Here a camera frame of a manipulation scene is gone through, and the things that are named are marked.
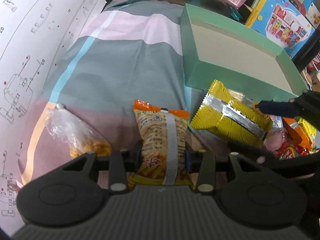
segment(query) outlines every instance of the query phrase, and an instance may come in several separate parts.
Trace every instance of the bedsheet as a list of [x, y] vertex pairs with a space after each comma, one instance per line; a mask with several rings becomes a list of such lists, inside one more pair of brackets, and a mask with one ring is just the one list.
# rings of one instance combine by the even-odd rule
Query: bedsheet
[[[29, 115], [23, 138], [28, 147], [18, 163], [20, 186], [71, 160], [68, 144], [45, 128], [47, 109], [57, 103], [96, 129], [114, 150], [131, 149], [140, 139], [135, 99], [168, 109], [199, 107], [204, 92], [184, 86], [182, 10], [156, 0], [113, 0], [92, 21], [60, 59]], [[188, 131], [187, 141], [194, 149], [203, 147], [197, 140], [202, 138], [206, 147], [227, 151], [209, 132], [193, 132]]]

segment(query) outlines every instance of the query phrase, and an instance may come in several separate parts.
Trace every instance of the open box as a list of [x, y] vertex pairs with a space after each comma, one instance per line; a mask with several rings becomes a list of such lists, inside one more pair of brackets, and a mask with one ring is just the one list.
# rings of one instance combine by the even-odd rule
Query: open box
[[257, 102], [307, 88], [283, 48], [234, 20], [186, 4], [180, 29], [187, 87], [208, 90], [217, 79]]

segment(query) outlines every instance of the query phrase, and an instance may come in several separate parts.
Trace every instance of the light blue stripe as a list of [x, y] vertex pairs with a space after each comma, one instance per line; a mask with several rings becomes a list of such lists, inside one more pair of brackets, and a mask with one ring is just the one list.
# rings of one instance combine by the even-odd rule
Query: light blue stripe
[[[111, 23], [112, 19], [114, 18], [114, 16], [116, 15], [116, 12], [124, 7], [127, 7], [130, 5], [126, 4], [121, 6], [119, 9], [114, 10], [110, 16], [108, 17], [108, 19], [103, 23], [104, 28], [108, 27], [108, 25]], [[61, 76], [59, 77], [57, 83], [55, 84], [52, 92], [51, 92], [51, 96], [49, 99], [49, 102], [52, 103], [57, 103], [60, 93], [62, 91], [62, 89], [64, 88], [64, 86], [66, 85], [66, 83], [68, 82], [69, 78], [71, 77], [73, 71], [75, 70], [78, 62], [82, 59], [82, 57], [88, 52], [89, 48], [91, 47], [91, 45], [93, 44], [94, 40], [96, 38], [89, 36], [87, 38], [87, 40], [84, 42], [84, 44], [82, 45], [81, 49], [79, 50], [78, 54], [74, 57], [73, 60], [71, 60], [71, 62], [69, 63], [68, 67], [66, 68], [66, 70], [61, 74]]]

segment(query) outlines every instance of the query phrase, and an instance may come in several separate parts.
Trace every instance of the orange snack bag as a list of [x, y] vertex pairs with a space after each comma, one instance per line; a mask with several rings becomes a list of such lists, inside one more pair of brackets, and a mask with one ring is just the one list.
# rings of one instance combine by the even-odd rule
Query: orange snack bag
[[185, 169], [185, 136], [189, 112], [168, 110], [136, 100], [133, 105], [143, 146], [142, 164], [129, 178], [134, 185], [190, 185]]
[[292, 137], [293, 141], [300, 147], [308, 150], [312, 150], [308, 136], [302, 130], [297, 121], [293, 118], [282, 117], [284, 120], [284, 127]]

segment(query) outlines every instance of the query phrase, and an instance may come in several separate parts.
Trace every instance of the clear plastic bag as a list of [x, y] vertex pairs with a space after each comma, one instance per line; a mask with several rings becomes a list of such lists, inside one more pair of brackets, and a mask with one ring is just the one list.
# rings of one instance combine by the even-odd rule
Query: clear plastic bag
[[90, 125], [66, 110], [63, 105], [48, 109], [46, 128], [54, 139], [68, 143], [70, 155], [76, 158], [83, 153], [94, 151], [97, 156], [111, 154], [110, 143]]

